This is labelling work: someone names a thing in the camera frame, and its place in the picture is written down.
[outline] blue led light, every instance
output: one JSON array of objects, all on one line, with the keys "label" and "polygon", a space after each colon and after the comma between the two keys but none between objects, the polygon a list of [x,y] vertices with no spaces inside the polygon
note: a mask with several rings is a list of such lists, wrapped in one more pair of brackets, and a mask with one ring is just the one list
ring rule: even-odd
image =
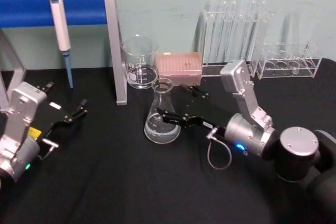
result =
[{"label": "blue led light", "polygon": [[245,150],[245,147],[244,147],[243,144],[235,144],[235,146],[236,146],[236,148],[237,148],[238,150],[241,150],[241,151],[244,151],[244,150]]}]

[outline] white label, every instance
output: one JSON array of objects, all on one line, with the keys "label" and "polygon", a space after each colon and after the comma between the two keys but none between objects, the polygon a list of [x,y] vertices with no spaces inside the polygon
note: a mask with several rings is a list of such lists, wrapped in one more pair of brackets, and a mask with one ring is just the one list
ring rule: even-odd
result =
[{"label": "white label", "polygon": [[55,109],[60,109],[60,108],[62,108],[60,105],[58,105],[58,104],[56,104],[56,103],[54,103],[54,102],[51,102],[51,103],[49,103],[49,105],[50,106],[52,106],[52,107],[54,107]]},{"label": "white label", "polygon": [[213,126],[212,126],[211,124],[207,123],[207,122],[203,122],[203,125],[204,125],[205,127],[210,128],[210,129],[213,128]]},{"label": "white label", "polygon": [[132,80],[132,81],[136,81],[136,75],[134,73],[128,73],[128,77]]}]

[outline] black table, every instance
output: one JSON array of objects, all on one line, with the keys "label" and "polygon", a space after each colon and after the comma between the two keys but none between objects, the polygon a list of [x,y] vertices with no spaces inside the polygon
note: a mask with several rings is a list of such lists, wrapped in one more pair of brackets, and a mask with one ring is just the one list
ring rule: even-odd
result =
[{"label": "black table", "polygon": [[[128,105],[116,106],[111,71],[73,70],[73,92],[64,70],[28,71],[33,85],[55,83],[50,100],[71,111],[87,98],[89,113],[71,130],[53,132],[60,148],[1,196],[1,223],[324,222],[299,185],[277,178],[272,162],[233,150],[228,170],[210,168],[204,129],[182,131],[168,145],[147,140],[152,90],[128,87]],[[255,91],[278,130],[302,126],[336,135],[335,76],[336,63],[323,59],[314,79],[263,79]],[[204,78],[202,88],[215,104],[238,111],[219,78]],[[176,90],[172,97],[176,103]],[[213,155],[227,157],[220,148]]]}]

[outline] glass beaker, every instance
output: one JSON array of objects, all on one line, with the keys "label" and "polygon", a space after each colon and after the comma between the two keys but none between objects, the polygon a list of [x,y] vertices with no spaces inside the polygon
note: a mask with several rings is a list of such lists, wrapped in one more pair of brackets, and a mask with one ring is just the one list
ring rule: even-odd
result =
[{"label": "glass beaker", "polygon": [[135,35],[121,43],[125,56],[127,82],[136,89],[150,88],[157,79],[154,58],[158,45],[143,35]]},{"label": "glass beaker", "polygon": [[170,99],[173,82],[167,78],[158,78],[153,84],[154,100],[146,119],[144,132],[146,137],[157,144],[167,144],[174,141],[180,134],[181,127],[164,123],[157,108],[175,112]]}]

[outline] pink box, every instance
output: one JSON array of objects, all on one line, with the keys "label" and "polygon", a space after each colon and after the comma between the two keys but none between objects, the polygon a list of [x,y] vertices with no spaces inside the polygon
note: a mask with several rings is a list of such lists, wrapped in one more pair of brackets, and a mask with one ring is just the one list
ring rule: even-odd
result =
[{"label": "pink box", "polygon": [[202,61],[197,52],[164,52],[155,61],[159,77],[172,80],[174,86],[201,84]]}]

